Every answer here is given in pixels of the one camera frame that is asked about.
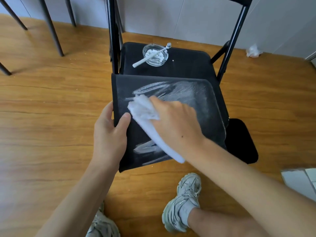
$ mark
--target glass ashtray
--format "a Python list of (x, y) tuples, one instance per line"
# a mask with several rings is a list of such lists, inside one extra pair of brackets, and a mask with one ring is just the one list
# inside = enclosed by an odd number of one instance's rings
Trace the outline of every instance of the glass ashtray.
[[(153, 54), (154, 52), (160, 51), (164, 48), (165, 48), (164, 46), (160, 46), (157, 44), (148, 44), (144, 46), (143, 48), (143, 56), (145, 58)], [(167, 59), (168, 59), (168, 52), (167, 50), (164, 50), (146, 62), (151, 66), (162, 66), (166, 62)]]

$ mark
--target white sock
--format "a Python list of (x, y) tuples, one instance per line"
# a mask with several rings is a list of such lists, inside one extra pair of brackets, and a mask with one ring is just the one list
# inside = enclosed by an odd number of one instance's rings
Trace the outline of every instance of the white sock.
[(181, 222), (186, 226), (188, 226), (189, 213), (193, 208), (198, 208), (198, 206), (195, 206), (191, 200), (188, 199), (179, 210)]

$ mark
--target wooden floor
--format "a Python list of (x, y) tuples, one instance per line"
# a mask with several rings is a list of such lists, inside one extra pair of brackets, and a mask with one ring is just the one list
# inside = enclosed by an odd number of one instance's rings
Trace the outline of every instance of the wooden floor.
[[(29, 31), (0, 15), (0, 236), (33, 236), (87, 167), (93, 125), (112, 99), (108, 30), (56, 23), (59, 57), (43, 21), (23, 19)], [(125, 33), (124, 41), (172, 42), (206, 51), (218, 46)], [(218, 71), (220, 61), (215, 63)], [(316, 71), (306, 61), (234, 50), (221, 89), (231, 118), (242, 119), (259, 152), (252, 166), (281, 180), (280, 171), (316, 167)], [(165, 161), (117, 174), (106, 214), (122, 236), (169, 236), (162, 211), (179, 180), (195, 171)], [(247, 215), (202, 176), (201, 207)], [(194, 236), (189, 231), (179, 236)]]

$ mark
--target hand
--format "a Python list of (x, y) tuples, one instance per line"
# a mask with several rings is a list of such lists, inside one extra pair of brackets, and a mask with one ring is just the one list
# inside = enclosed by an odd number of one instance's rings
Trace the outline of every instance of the hand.
[(103, 109), (94, 125), (94, 147), (91, 163), (102, 169), (111, 168), (115, 173), (119, 169), (127, 145), (126, 130), (131, 122), (131, 115), (125, 113), (116, 127), (112, 120), (113, 102)]
[(150, 100), (160, 117), (152, 123), (168, 146), (185, 158), (188, 150), (203, 144), (206, 138), (194, 108), (179, 101), (162, 101), (156, 96), (150, 97)]

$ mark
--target white toothbrush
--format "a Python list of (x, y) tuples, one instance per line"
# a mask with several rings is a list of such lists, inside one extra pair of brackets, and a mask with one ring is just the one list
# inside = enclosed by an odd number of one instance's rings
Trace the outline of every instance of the white toothbrush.
[(146, 61), (148, 61), (149, 59), (153, 58), (155, 55), (159, 54), (160, 52), (162, 52), (162, 51), (164, 51), (164, 50), (166, 50), (166, 49), (169, 49), (170, 47), (171, 47), (171, 43), (168, 42), (168, 43), (167, 43), (167, 46), (166, 46), (164, 49), (162, 49), (162, 50), (160, 50), (160, 51), (157, 51), (157, 52), (155, 52), (155, 53), (149, 55), (148, 57), (145, 57), (144, 59), (141, 59), (140, 61), (134, 63), (134, 64), (133, 64), (133, 67), (138, 67), (140, 64), (143, 64), (144, 62), (146, 62)]

